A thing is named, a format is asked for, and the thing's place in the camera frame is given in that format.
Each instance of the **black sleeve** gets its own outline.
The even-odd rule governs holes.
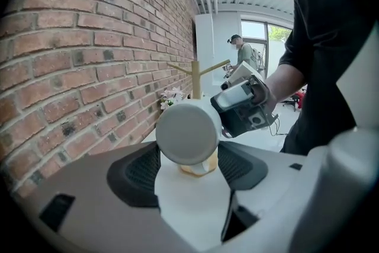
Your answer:
[[[295,67],[307,80],[313,59],[313,47],[308,38],[306,26],[297,1],[294,0],[294,3],[294,27],[285,42],[285,52],[279,61],[279,65],[285,63]]]

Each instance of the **forearm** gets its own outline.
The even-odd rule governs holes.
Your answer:
[[[296,93],[305,85],[304,75],[291,65],[279,65],[277,70],[266,79],[267,87],[276,103]]]

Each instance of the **green tree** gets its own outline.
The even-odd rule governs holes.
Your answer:
[[[279,40],[285,42],[288,36],[291,34],[291,30],[282,27],[275,27],[270,25],[268,27],[268,38],[270,40]]]

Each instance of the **person in black shirt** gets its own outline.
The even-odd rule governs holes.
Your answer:
[[[294,26],[277,70],[266,79],[270,109],[307,84],[303,108],[281,152],[307,155],[355,126],[336,81],[374,24],[356,0],[294,0]]]

